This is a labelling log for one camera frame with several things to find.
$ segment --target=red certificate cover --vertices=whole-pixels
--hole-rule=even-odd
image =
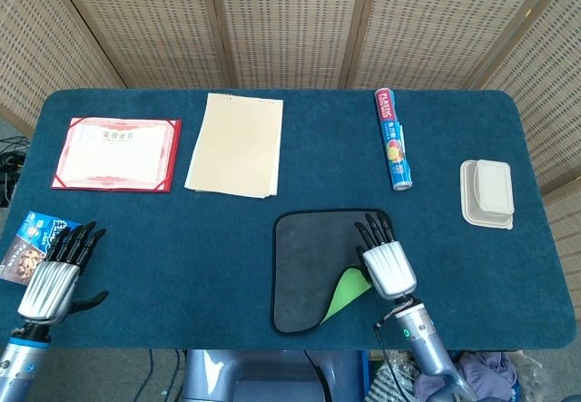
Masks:
[[[73,118],[53,189],[169,191],[182,122]]]

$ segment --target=cable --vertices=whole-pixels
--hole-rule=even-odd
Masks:
[[[178,391],[178,394],[175,395],[175,399],[173,400],[173,402],[179,402],[180,396],[182,395],[182,392],[183,392],[183,384],[180,385],[180,391]]]
[[[163,402],[167,402],[168,400],[170,400],[170,393],[172,393],[173,383],[175,382],[175,377],[177,376],[178,370],[180,369],[180,351],[178,349],[174,350],[175,356],[178,358],[178,361],[175,364],[175,370],[173,371],[172,381],[170,382],[170,386],[167,387],[167,393],[165,393],[165,398],[163,399]]]
[[[139,387],[137,394],[133,398],[133,402],[137,402],[137,399],[139,399],[139,396],[142,394],[143,389],[145,388],[145,386],[147,385],[147,383],[149,382],[153,375],[153,352],[151,349],[148,349],[147,351],[149,352],[149,373],[147,374],[147,377],[145,377],[142,386]]]
[[[303,352],[304,352],[305,356],[307,357],[307,360],[312,365],[312,368],[315,369],[315,373],[317,374],[317,377],[319,378],[320,386],[323,387],[323,395],[325,396],[325,402],[332,402],[333,398],[330,394],[329,382],[327,381],[327,377],[325,377],[325,374],[323,373],[322,368],[320,368],[319,366],[317,366],[313,362],[313,360],[310,358],[309,352],[307,352],[306,350],[303,350]]]
[[[373,327],[373,332],[375,332],[375,337],[377,338],[379,346],[381,347],[381,352],[383,353],[383,358],[385,359],[385,362],[388,365],[388,369],[389,369],[389,372],[391,373],[391,377],[393,378],[393,382],[396,384],[396,387],[398,388],[398,391],[401,394],[401,396],[404,398],[404,400],[406,402],[409,402],[408,397],[403,392],[403,388],[401,388],[401,385],[399,384],[398,378],[396,377],[396,373],[393,371],[393,367],[391,366],[391,361],[389,361],[389,358],[388,358],[388,352],[385,350],[385,346],[383,345],[383,339],[381,338],[381,332],[379,332],[379,328]]]
[[[4,173],[4,197],[8,202],[10,202],[10,198],[8,198],[8,174]]]
[[[26,150],[30,146],[30,142],[24,136],[13,136],[0,139],[0,143],[6,144],[2,151],[0,151],[0,154],[10,151],[13,147],[13,151],[20,151]]]
[[[396,374],[393,371],[393,367],[391,366],[391,361],[389,361],[389,358],[388,358],[388,352],[385,350],[385,346],[383,345],[383,338],[381,337],[380,329],[381,329],[381,326],[391,316],[393,316],[396,313],[399,313],[400,311],[405,309],[407,306],[411,305],[413,303],[413,301],[414,301],[414,299],[410,298],[410,299],[406,300],[403,304],[398,305],[397,307],[394,307],[393,309],[391,309],[391,311],[388,314],[386,314],[375,325],[373,325],[373,332],[375,332],[375,337],[378,340],[379,346],[381,347],[381,352],[383,353],[383,358],[385,359],[385,362],[388,364],[388,369],[389,369],[389,372],[391,372],[391,377],[393,378],[393,382],[396,384],[396,387],[398,388],[399,393],[401,394],[401,396],[404,398],[404,400],[406,402],[409,402],[409,399],[404,394],[403,389],[401,388],[401,385],[399,384],[399,381],[396,377]]]

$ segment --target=green cloth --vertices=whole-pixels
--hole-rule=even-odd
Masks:
[[[371,289],[371,287],[361,273],[361,270],[355,268],[345,270],[333,293],[333,299],[330,302],[329,310],[323,322],[347,307],[353,300]]]

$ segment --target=blue table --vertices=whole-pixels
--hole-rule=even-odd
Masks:
[[[377,207],[395,224],[440,336],[453,349],[556,348],[575,334],[547,217],[513,101],[501,92],[396,91],[414,186],[390,189],[372,91],[226,91],[284,100],[279,194],[265,200],[183,188],[208,91],[72,90],[45,102],[5,234],[29,210],[96,220],[108,232],[77,290],[111,294],[71,316],[54,344],[106,348],[376,348],[390,307],[374,291],[300,336],[271,327],[272,224],[286,211]],[[182,119],[169,193],[50,188],[74,116]],[[467,224],[459,167],[508,162],[513,230]],[[20,324],[24,287],[0,282],[0,329]],[[394,322],[389,348],[406,346]]]

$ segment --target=beige paper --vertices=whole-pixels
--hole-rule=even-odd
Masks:
[[[209,93],[185,187],[264,198],[276,194],[282,100]]]

